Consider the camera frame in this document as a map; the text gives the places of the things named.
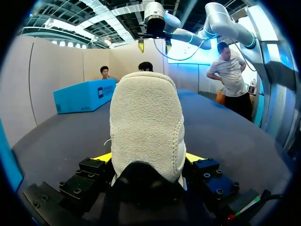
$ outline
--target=ceiling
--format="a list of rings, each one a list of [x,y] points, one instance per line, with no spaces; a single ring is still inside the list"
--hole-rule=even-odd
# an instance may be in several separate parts
[[[89,4],[91,1],[96,6],[102,7],[95,8]],[[144,7],[149,1],[161,3],[165,10],[181,20],[183,29],[191,32],[197,32],[203,27],[206,19],[205,5],[213,2],[212,0],[40,0],[24,20],[19,34],[48,40],[70,41],[88,45],[89,48],[109,48],[110,43],[113,43],[112,48],[137,39],[138,33],[143,32],[144,28],[139,23],[143,21]],[[246,0],[214,2],[224,5],[230,15],[247,5]],[[59,25],[48,29],[45,23],[49,22],[49,18]]]

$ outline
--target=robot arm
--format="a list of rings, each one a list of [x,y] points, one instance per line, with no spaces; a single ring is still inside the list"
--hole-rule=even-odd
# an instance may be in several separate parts
[[[181,40],[203,49],[210,49],[209,39],[218,35],[237,40],[246,48],[254,48],[256,45],[255,36],[241,24],[235,23],[226,8],[216,2],[206,4],[207,13],[203,30],[198,35],[187,30],[180,29],[181,21],[166,12],[158,2],[147,4],[144,13],[144,25],[147,33],[157,37],[170,36],[172,39]]]

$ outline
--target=white t-shirt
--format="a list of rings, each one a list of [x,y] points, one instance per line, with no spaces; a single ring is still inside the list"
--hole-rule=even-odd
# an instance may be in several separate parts
[[[244,64],[245,61],[238,56],[233,56],[228,61],[219,57],[212,62],[207,72],[219,74],[226,88],[227,97],[240,97],[248,92],[240,70]]]

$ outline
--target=black pants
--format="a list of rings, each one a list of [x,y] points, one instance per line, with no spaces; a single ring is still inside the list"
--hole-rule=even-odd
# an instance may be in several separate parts
[[[252,103],[250,99],[250,94],[246,93],[240,97],[225,97],[225,106],[240,114],[244,118],[252,121]]]

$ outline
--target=man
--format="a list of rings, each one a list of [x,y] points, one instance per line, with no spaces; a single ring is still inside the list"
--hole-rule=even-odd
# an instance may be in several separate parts
[[[108,66],[101,67],[100,73],[102,74],[103,79],[109,79],[110,78]]]
[[[153,67],[150,62],[143,62],[139,64],[138,69],[141,72],[153,72]]]
[[[241,76],[246,68],[246,63],[240,57],[231,57],[231,51],[225,42],[220,42],[217,50],[221,56],[210,65],[207,77],[219,80],[224,84],[227,108],[252,121],[251,99]]]
[[[108,66],[102,66],[101,69],[100,69],[100,73],[103,76],[102,80],[104,80],[104,79],[115,79],[115,78],[109,76]]]

